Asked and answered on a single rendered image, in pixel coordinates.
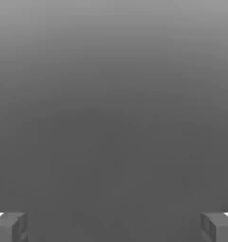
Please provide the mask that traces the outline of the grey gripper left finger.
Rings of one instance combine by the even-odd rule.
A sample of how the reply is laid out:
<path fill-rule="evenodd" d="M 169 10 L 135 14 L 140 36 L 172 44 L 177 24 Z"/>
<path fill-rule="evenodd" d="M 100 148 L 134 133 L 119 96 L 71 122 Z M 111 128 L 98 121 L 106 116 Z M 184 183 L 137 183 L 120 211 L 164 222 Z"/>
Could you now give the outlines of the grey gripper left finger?
<path fill-rule="evenodd" d="M 0 212 L 0 242 L 28 242 L 28 215 Z"/>

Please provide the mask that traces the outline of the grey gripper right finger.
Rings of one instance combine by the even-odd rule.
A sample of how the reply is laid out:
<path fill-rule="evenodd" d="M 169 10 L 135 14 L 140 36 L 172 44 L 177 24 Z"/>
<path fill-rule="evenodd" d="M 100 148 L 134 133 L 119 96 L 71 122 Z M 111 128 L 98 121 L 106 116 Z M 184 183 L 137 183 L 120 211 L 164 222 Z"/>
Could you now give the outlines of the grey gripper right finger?
<path fill-rule="evenodd" d="M 228 242 L 228 212 L 201 213 L 204 242 Z"/>

